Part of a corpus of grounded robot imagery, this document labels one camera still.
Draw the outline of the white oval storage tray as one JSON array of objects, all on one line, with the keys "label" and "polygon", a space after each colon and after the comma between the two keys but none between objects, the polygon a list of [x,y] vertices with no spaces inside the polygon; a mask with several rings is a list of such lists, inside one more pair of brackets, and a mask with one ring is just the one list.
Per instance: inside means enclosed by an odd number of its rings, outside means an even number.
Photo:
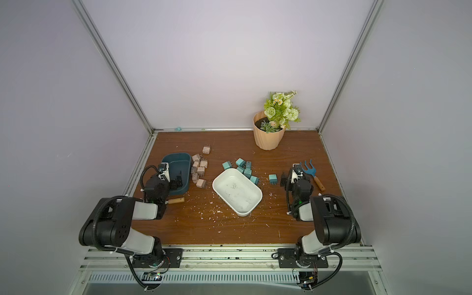
[{"label": "white oval storage tray", "polygon": [[249,216],[263,199],[263,192],[244,174],[229,168],[218,175],[212,188],[241,217]]}]

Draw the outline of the teal plug lone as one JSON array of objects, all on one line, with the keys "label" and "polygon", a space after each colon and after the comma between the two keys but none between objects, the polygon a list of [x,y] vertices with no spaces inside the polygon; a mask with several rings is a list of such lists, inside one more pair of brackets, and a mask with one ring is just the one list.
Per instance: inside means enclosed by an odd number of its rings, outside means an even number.
[{"label": "teal plug lone", "polygon": [[277,185],[277,184],[279,183],[276,174],[270,174],[270,175],[268,176],[268,179],[269,179],[269,183],[270,183],[271,185]]}]

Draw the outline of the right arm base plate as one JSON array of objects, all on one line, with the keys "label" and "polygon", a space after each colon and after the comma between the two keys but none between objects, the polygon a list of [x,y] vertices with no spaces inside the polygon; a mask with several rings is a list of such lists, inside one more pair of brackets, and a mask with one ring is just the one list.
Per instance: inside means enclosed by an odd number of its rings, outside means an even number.
[{"label": "right arm base plate", "polygon": [[272,254],[272,258],[279,263],[282,269],[314,269],[328,268],[326,258],[318,257],[315,254],[305,254],[294,248],[278,248],[276,253]]}]

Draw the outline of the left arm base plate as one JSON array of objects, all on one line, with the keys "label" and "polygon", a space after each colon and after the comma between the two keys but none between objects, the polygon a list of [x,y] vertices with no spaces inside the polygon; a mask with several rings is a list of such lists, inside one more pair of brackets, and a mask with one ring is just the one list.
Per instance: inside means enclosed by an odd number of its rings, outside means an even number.
[{"label": "left arm base plate", "polygon": [[183,258],[182,248],[164,247],[160,253],[135,255],[132,258],[134,268],[179,268]]}]

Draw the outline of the teal plug top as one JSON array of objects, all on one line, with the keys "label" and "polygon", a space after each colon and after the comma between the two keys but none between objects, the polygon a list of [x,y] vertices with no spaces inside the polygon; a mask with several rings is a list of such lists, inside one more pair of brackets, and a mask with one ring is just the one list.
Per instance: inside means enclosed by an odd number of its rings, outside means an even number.
[{"label": "teal plug top", "polygon": [[246,161],[243,160],[242,158],[239,158],[239,159],[236,160],[236,165],[237,165],[238,167],[243,167],[243,168],[245,168],[245,166],[246,166]]}]

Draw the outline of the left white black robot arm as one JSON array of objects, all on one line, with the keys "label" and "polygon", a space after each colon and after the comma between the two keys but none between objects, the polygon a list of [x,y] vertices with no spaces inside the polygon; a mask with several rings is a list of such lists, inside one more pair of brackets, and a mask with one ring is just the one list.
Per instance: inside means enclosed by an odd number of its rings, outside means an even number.
[{"label": "left white black robot arm", "polygon": [[99,200],[79,232],[82,246],[123,254],[133,278],[145,292],[158,289],[163,275],[181,264],[183,249],[165,249],[161,240],[132,228],[133,221],[159,220],[172,203],[169,196],[188,190],[187,173],[172,172],[168,162],[151,166],[147,182],[139,180],[143,198],[118,195]]}]

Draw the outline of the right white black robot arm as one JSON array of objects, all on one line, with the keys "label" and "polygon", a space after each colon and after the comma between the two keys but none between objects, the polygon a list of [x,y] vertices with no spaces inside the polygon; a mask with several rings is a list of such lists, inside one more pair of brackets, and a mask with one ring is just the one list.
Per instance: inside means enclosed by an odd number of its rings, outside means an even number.
[{"label": "right white black robot arm", "polygon": [[282,269],[299,269],[293,277],[304,291],[324,285],[341,270],[344,259],[339,253],[361,240],[361,229],[344,197],[326,194],[311,163],[295,163],[283,174],[287,214],[296,221],[313,222],[314,231],[299,238],[292,248],[279,248],[271,258]]}]

